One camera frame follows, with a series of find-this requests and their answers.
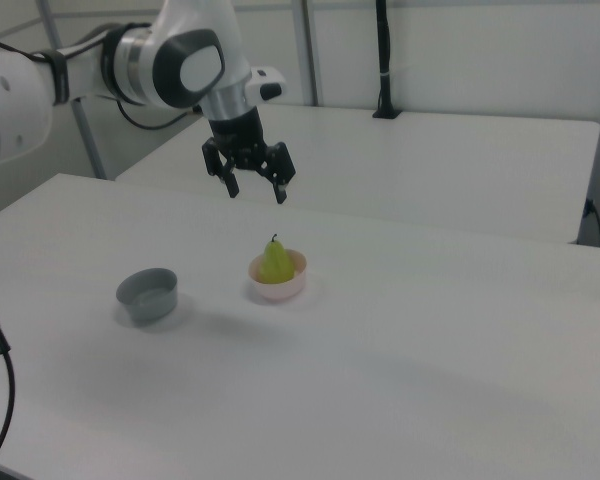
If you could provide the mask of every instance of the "black cable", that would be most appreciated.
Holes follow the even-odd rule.
[[[6,43],[0,42],[0,48],[2,48],[3,50],[7,50],[9,52],[19,53],[20,55],[24,55],[25,57],[27,57],[32,62],[48,63],[48,61],[47,61],[46,58],[38,57],[36,55],[32,55],[30,53],[23,52],[22,50],[18,50],[17,48],[12,47],[11,45],[7,45]]]
[[[177,117],[175,117],[172,120],[169,120],[167,123],[163,123],[162,125],[143,125],[141,123],[136,122],[133,118],[131,118],[129,116],[129,114],[124,110],[124,107],[122,106],[122,102],[120,102],[120,100],[118,100],[116,102],[118,104],[118,110],[120,110],[120,113],[122,113],[122,116],[134,127],[138,127],[141,128],[143,130],[162,130],[163,128],[167,128],[170,127],[171,125],[175,124],[176,122],[179,122],[180,120],[182,120],[184,117],[186,117],[187,115],[189,115],[187,112],[178,115]]]
[[[587,218],[590,213],[596,216],[596,222],[598,222],[598,236],[600,238],[600,213],[596,208],[596,203],[592,198],[587,198],[584,202],[584,210],[582,211],[582,218]]]
[[[67,60],[69,60],[70,58],[77,57],[81,53],[84,53],[87,50],[91,50],[92,48],[97,47],[98,45],[102,44],[102,42],[104,42],[104,37],[102,37],[102,38],[100,38],[100,39],[96,40],[95,42],[92,42],[92,43],[90,43],[88,45],[85,45],[84,47],[79,48],[78,50],[75,50],[75,51],[73,51],[71,53],[68,53],[67,55],[64,56],[64,58],[67,59]]]
[[[93,40],[94,38],[96,38],[101,33],[108,32],[109,30],[111,30],[113,28],[116,28],[116,27],[119,27],[120,25],[121,25],[120,23],[115,23],[115,22],[103,23],[102,25],[98,25],[96,28],[94,28],[93,30],[91,30],[89,33],[87,33],[84,37],[82,37],[80,40],[78,40],[77,42],[75,42],[71,46],[72,47],[77,47],[78,45],[81,45],[84,42],[88,42],[89,40]]]
[[[2,356],[4,357],[4,361],[7,364],[7,374],[9,376],[9,403],[7,405],[7,414],[2,425],[2,431],[0,432],[0,449],[2,448],[4,439],[6,438],[7,432],[9,431],[9,425],[11,425],[11,418],[13,417],[13,407],[15,405],[16,400],[16,379],[15,374],[13,372],[13,364],[11,363],[11,356],[9,355],[9,352],[3,353]]]
[[[596,208],[595,204],[591,206],[591,211],[596,216],[596,221],[598,222],[598,235],[600,235],[600,214],[598,213],[598,209]]]

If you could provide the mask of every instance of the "pink bowl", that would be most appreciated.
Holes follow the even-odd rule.
[[[259,255],[249,264],[249,278],[256,291],[267,300],[279,301],[291,298],[300,293],[306,283],[307,259],[300,252],[287,250],[293,266],[295,275],[288,282],[283,283],[261,283],[258,281],[258,270],[264,255]]]

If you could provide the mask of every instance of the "green pear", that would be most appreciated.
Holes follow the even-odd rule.
[[[273,238],[264,249],[264,258],[258,270],[258,280],[261,283],[283,283],[293,278],[295,268],[291,257],[282,244]]]

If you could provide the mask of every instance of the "bowl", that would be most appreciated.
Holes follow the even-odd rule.
[[[293,278],[283,283],[262,283],[258,281],[258,270],[264,255],[254,258],[249,264],[249,278],[256,291],[267,300],[286,300],[300,293],[307,281],[307,259],[295,250],[286,250],[295,268]]]
[[[134,273],[120,284],[116,298],[131,320],[145,323],[171,312],[178,304],[178,277],[166,268]]]

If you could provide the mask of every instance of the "white wall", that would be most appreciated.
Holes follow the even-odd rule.
[[[396,105],[600,123],[600,3],[574,2],[390,8]],[[374,108],[374,2],[314,0],[313,8],[323,104]],[[600,209],[600,148],[590,195]],[[582,240],[597,244],[593,218]]]
[[[26,50],[49,48],[42,24],[36,22],[37,19],[38,11],[33,0],[1,0],[0,33],[19,25],[34,24],[18,29],[17,33],[1,36],[0,40]],[[51,136],[44,146],[28,155],[0,164],[0,210],[57,173],[93,175],[68,106],[54,112]]]

